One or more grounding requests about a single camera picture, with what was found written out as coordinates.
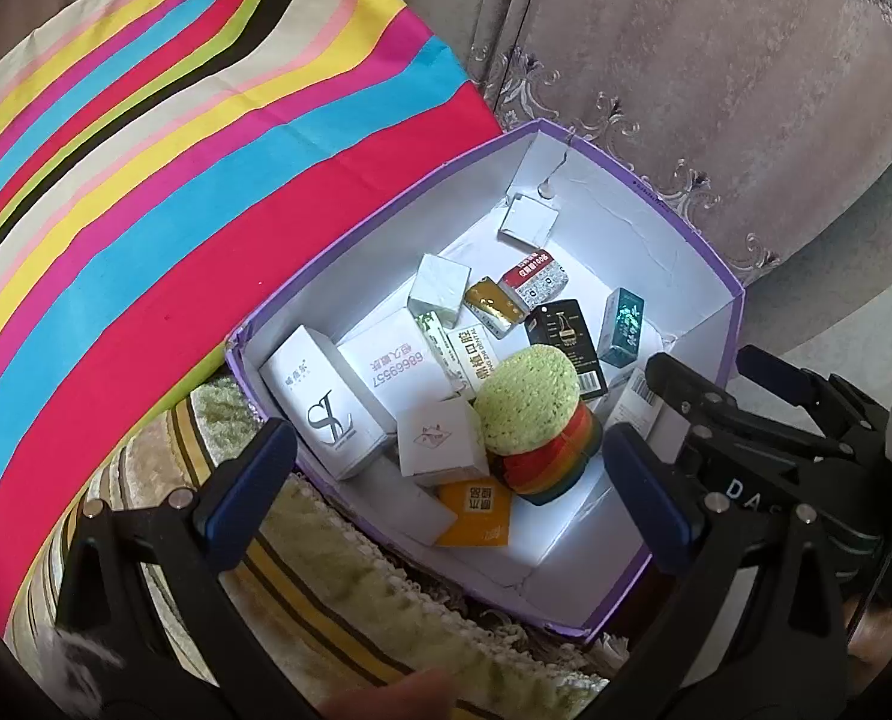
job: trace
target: metal screw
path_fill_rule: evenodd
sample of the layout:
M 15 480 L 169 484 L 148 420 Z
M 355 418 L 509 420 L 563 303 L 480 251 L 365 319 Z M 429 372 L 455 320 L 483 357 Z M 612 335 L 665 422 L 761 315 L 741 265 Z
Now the metal screw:
M 169 506 L 173 509 L 185 509 L 193 502 L 193 497 L 195 495 L 189 488 L 178 488 L 178 490 L 172 490 L 172 493 L 169 493 L 169 498 L 166 498 L 166 500 L 169 501 Z
M 812 506 L 809 506 L 807 503 L 801 503 L 796 507 L 796 517 L 799 517 L 807 525 L 812 525 L 819 515 Z
M 722 493 L 707 493 L 703 498 L 703 503 L 706 504 L 706 508 L 710 512 L 716 512 L 716 514 L 722 514 L 726 509 L 729 509 L 729 498 Z
M 102 509 L 105 508 L 106 504 L 102 502 L 102 498 L 92 498 L 91 501 L 86 501 L 83 504 L 83 517 L 89 517 L 89 519 L 99 517 L 99 514 L 102 514 Z

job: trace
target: black box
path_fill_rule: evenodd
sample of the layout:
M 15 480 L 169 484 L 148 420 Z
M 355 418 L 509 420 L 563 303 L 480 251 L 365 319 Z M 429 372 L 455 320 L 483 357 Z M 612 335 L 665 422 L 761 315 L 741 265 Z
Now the black box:
M 525 331 L 529 343 L 545 343 L 566 353 L 579 375 L 579 395 L 583 400 L 591 400 L 609 391 L 579 301 L 543 303 L 525 318 Z

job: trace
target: orange box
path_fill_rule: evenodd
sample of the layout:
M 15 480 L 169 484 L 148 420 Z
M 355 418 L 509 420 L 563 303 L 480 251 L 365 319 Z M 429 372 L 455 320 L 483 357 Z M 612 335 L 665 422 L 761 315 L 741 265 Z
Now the orange box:
M 512 492 L 499 480 L 486 477 L 442 485 L 439 501 L 459 519 L 436 539 L 437 546 L 504 547 L 509 543 Z

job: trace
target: diamond logo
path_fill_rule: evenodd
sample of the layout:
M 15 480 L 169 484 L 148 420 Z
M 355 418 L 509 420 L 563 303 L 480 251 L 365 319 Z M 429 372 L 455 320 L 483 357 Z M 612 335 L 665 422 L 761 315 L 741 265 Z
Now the diamond logo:
M 436 447 L 441 446 L 442 442 L 447 440 L 451 435 L 452 433 L 443 430 L 439 425 L 430 425 L 424 427 L 423 432 L 415 437 L 412 442 L 418 443 L 418 445 L 424 446 L 426 449 L 435 449 Z

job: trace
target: green sponge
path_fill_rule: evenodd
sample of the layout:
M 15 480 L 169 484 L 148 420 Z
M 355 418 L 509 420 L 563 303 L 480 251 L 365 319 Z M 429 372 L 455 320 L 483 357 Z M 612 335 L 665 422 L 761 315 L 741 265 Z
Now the green sponge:
M 487 450 L 503 456 L 531 452 L 566 428 L 579 405 L 579 378 L 562 351 L 536 344 L 503 361 L 473 405 Z

